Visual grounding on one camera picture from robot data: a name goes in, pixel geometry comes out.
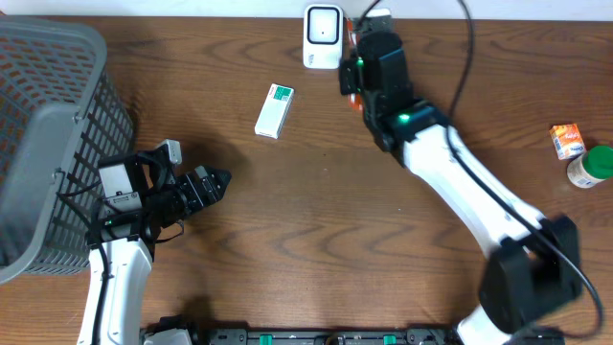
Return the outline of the orange snack packet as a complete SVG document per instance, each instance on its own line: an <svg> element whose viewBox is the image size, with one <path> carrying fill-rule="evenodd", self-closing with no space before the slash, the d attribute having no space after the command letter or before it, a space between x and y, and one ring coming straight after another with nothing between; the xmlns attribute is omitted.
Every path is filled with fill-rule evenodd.
<svg viewBox="0 0 613 345"><path fill-rule="evenodd" d="M353 20L348 19L347 20L347 30L348 30L350 52L354 50L354 48L356 47L356 42L357 42L356 33L354 32L353 28L354 28ZM350 103L351 108L353 108L354 110L362 111L364 109L362 98L359 94L350 94L349 103Z"/></svg>

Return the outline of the white Panadol medicine box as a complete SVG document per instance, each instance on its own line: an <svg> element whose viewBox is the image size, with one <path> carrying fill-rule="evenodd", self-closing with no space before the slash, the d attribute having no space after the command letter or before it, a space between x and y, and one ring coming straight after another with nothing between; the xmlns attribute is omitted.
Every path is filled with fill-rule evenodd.
<svg viewBox="0 0 613 345"><path fill-rule="evenodd" d="M295 91L291 87L271 84L254 127L257 135L273 139L279 138L294 94Z"/></svg>

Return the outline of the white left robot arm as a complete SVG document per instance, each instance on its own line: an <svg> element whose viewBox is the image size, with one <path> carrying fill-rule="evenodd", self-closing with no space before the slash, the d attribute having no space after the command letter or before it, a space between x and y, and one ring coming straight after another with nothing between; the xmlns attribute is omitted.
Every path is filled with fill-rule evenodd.
<svg viewBox="0 0 613 345"><path fill-rule="evenodd" d="M90 284L80 344L197 343L195 327L173 318L151 331L141 326L155 247L164 241L161 231L221 201L232 178L208 166L176 175L180 161L158 148L99 162L104 196L93 206L87 234Z"/></svg>

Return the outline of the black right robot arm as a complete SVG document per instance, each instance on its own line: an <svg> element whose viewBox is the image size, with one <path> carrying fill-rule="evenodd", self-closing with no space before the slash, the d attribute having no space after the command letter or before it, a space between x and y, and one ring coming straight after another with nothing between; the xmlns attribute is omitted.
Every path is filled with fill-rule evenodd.
<svg viewBox="0 0 613 345"><path fill-rule="evenodd" d="M455 328L458 344L561 344L540 318L588 292L602 328L602 301L580 268L579 231L514 195L469 151L450 117L413 93L398 34L353 29L340 90L360 102L379 148L429 185L465 224L487 259L479 305Z"/></svg>

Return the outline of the orange Kleenex tissue pack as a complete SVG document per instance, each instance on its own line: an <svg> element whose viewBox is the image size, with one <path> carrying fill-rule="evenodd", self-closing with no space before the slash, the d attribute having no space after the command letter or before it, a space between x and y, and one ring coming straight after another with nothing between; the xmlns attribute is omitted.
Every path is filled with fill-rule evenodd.
<svg viewBox="0 0 613 345"><path fill-rule="evenodd" d="M550 136L559 160L572 159L585 152L585 145L576 124L552 126Z"/></svg>

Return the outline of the green lid jar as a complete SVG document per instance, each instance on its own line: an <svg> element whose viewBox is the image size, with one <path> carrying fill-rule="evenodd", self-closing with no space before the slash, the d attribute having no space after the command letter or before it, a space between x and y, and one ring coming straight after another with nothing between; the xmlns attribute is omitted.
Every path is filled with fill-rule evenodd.
<svg viewBox="0 0 613 345"><path fill-rule="evenodd" d="M574 159L567 177L576 187L589 189L612 177L612 148L596 146Z"/></svg>

